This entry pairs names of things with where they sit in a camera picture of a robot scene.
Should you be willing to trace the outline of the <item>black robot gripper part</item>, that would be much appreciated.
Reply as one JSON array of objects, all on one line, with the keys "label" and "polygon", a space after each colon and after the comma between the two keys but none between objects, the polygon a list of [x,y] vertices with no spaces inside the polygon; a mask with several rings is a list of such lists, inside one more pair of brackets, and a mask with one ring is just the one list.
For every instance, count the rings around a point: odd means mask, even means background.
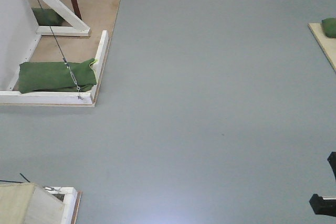
[{"label": "black robot gripper part", "polygon": [[331,152],[327,161],[333,171],[334,177],[336,178],[336,152]]}]

